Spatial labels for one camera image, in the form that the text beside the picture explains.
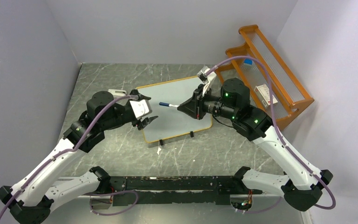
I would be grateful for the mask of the blue whiteboard marker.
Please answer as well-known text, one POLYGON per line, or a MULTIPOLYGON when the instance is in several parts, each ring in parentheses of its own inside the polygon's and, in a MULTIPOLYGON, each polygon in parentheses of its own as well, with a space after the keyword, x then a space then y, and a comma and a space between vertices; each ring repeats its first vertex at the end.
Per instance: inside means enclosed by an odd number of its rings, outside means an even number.
POLYGON ((160 106, 165 106, 165 107, 179 107, 179 105, 174 105, 174 104, 169 104, 169 103, 164 103, 164 102, 159 102, 160 106))

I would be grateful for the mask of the yellow framed whiteboard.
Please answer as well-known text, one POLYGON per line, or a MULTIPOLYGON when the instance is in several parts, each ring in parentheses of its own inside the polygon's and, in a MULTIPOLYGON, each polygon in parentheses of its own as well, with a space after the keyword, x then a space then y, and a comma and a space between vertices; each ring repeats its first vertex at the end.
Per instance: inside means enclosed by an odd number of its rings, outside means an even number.
POLYGON ((203 119, 197 120, 178 111, 175 107, 159 105, 160 102, 180 105, 192 96, 193 91, 201 83, 199 78, 193 76, 137 88, 139 93, 151 98, 149 101, 152 108, 150 116, 158 116, 143 129, 144 139, 147 143, 179 137, 212 127, 213 119, 209 114, 203 119))

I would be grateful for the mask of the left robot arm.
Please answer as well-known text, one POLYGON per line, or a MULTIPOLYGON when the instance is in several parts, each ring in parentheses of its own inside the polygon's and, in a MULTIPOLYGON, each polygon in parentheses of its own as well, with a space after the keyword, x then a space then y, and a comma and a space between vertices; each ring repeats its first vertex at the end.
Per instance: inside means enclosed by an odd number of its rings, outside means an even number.
POLYGON ((51 153, 22 180, 0 188, 4 210, 9 210, 20 224, 40 224, 55 209, 78 196, 112 192, 110 175, 99 166, 63 184, 55 185, 55 181, 69 165, 103 141, 105 131, 127 123, 142 130, 150 124, 154 117, 149 101, 136 89, 121 97, 108 91, 93 94, 86 110, 64 132, 51 153))

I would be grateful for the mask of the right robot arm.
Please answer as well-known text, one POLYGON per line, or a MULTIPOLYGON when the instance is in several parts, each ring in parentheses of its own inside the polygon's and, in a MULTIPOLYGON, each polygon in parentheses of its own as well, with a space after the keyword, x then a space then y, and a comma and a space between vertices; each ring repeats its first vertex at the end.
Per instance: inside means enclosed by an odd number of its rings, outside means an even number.
POLYGON ((206 114, 229 119, 237 133, 263 149, 284 171, 283 175, 272 175, 242 167, 233 180, 233 188, 238 193, 247 190, 272 193, 282 197, 292 208, 307 211, 317 206, 323 189, 333 178, 329 170, 313 166, 300 155, 264 110, 251 105, 250 90, 238 78, 226 80, 220 96, 204 91, 204 85, 200 84, 177 109, 197 120, 206 114))

